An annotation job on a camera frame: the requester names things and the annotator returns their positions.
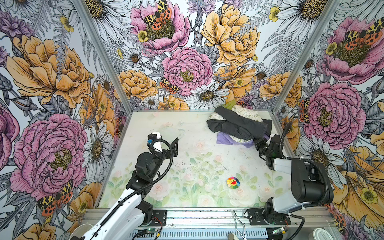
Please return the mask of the purple cloth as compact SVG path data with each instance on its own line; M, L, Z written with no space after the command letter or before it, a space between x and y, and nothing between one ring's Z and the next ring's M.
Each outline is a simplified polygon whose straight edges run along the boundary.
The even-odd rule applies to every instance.
M256 140L256 142L257 142L259 140L266 140L266 141L268 141L269 139L270 139L270 136L264 134L262 138L256 138L256 139L253 139L253 140L246 141L246 140L243 140L243 139L237 139L237 138L235 138L233 136L230 136L230 135L228 135L226 133L219 132L217 134L216 143L220 144L220 145L239 145L239 146L244 146L247 149L249 149L249 148L252 148L255 145L254 140Z

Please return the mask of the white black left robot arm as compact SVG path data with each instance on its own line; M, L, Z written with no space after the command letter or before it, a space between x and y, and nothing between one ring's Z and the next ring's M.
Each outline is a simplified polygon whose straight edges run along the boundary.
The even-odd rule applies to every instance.
M166 225L167 211L155 211L152 204L145 201L152 187L171 170L178 156L179 139L172 143L163 140L158 132L148 135L148 152L137 158L135 170L117 202L90 230L83 233L80 240L126 240L136 228L145 227L134 236L154 234L157 238Z

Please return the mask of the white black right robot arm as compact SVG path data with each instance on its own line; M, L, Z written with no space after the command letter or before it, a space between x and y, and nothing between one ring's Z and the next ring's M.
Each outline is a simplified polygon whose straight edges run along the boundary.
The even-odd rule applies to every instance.
M296 211L329 204L334 199L325 167L312 160L284 156L283 145L279 135L271 137L270 142L265 138L255 142L259 156L270 170L291 176L289 191L265 203L260 215L267 224L284 221Z

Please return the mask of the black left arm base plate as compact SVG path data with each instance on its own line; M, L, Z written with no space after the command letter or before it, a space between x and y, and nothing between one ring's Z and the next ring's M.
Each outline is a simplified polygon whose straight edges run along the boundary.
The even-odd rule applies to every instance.
M149 210L145 213L142 226L164 227L167 222L167 210Z

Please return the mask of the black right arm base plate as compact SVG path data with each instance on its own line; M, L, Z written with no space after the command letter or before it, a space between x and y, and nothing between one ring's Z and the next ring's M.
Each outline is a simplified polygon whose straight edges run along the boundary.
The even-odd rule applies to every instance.
M245 211L245 217L251 226L291 225L289 215L272 211L265 214L265 209L251 208Z

